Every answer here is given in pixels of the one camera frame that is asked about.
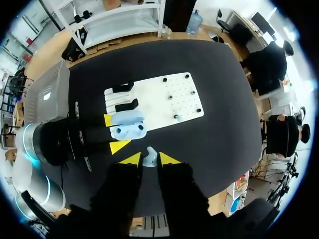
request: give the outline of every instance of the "white pegboard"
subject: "white pegboard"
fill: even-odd
[[[144,115],[147,131],[204,115],[196,86],[188,72],[134,82],[130,92],[113,93],[112,89],[107,89],[104,95],[106,111],[109,115],[115,113],[115,105],[138,99],[139,106],[136,110]],[[179,115],[182,121],[175,119],[175,115]]]

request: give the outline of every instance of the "computer monitor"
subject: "computer monitor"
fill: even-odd
[[[260,15],[259,12],[256,13],[251,19],[263,33],[268,32],[271,36],[275,34],[275,31],[272,29],[269,23],[263,18],[263,16]]]

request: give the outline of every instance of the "desk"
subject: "desk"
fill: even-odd
[[[256,26],[254,22],[241,16],[236,11],[232,11],[230,13],[226,22],[230,27],[234,27],[239,23],[250,30],[253,38],[246,45],[249,52],[261,51],[272,41],[272,39],[270,40],[267,35],[265,35],[265,37],[263,36],[264,34],[259,30],[258,26]]]
[[[256,105],[238,60],[225,44],[202,40],[148,42],[107,52],[71,67],[70,71],[70,117],[75,115],[75,101],[84,117],[105,114],[104,90],[113,84],[180,72],[191,73],[204,116],[149,131],[112,156],[102,152],[92,155],[91,173],[70,160],[69,171],[63,174],[66,207],[75,204],[88,209],[90,198],[106,178],[107,167],[137,152],[147,154],[147,146],[188,162],[206,197],[224,190],[258,162],[261,137]],[[94,143],[107,140],[110,132],[103,127],[86,129],[85,133],[87,142]],[[60,184],[59,167],[42,167],[50,179]],[[144,168],[134,216],[163,212],[157,169]]]

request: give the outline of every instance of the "floor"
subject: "floor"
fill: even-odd
[[[197,40],[211,41],[210,37],[207,34],[210,31],[218,32],[219,30],[209,26],[202,26],[202,30],[195,36],[188,35],[186,33],[175,32],[172,34],[171,38],[172,39],[197,39]],[[227,33],[222,33],[221,37],[225,40],[225,42],[229,43],[230,47],[234,51],[234,54],[236,55],[239,61],[246,58],[246,56],[249,54],[247,48],[241,47],[237,45],[236,43],[234,43],[230,39]],[[53,36],[51,39],[49,39],[40,49],[38,49],[37,52],[35,52],[32,60],[28,63],[25,70],[25,74],[27,75],[27,77],[36,80],[49,67],[51,67],[52,65],[57,63],[59,60],[61,60],[61,53],[65,49],[70,38],[71,38],[70,34],[66,30],[63,30],[60,33]],[[120,44],[109,46],[97,52],[95,52],[96,50],[93,49],[91,50],[91,52],[95,52],[94,54],[86,55],[85,57],[81,58],[80,60],[74,63],[67,62],[67,66],[71,67],[75,64],[83,62],[97,55],[103,54],[107,51],[130,46],[133,44],[149,42],[149,41],[157,41],[157,40],[160,40],[160,38],[157,38],[157,36],[154,33],[146,33],[146,34],[123,37],[122,42]],[[268,110],[270,107],[268,100],[263,100],[259,102],[255,100],[255,103],[256,103],[256,107],[258,109],[258,113],[260,117],[262,116],[262,112]],[[227,192],[226,190],[224,190],[209,198],[210,206],[208,210],[211,215],[215,215],[225,211],[224,204],[225,204],[226,196],[227,196]],[[55,215],[58,216],[61,213],[67,214],[68,210],[57,212]],[[136,225],[141,225],[141,224],[142,224],[142,218],[135,218],[133,220],[132,227]]]

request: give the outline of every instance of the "white plastic bin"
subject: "white plastic bin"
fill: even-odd
[[[60,61],[31,84],[25,98],[25,125],[67,117],[69,78],[70,70]]]

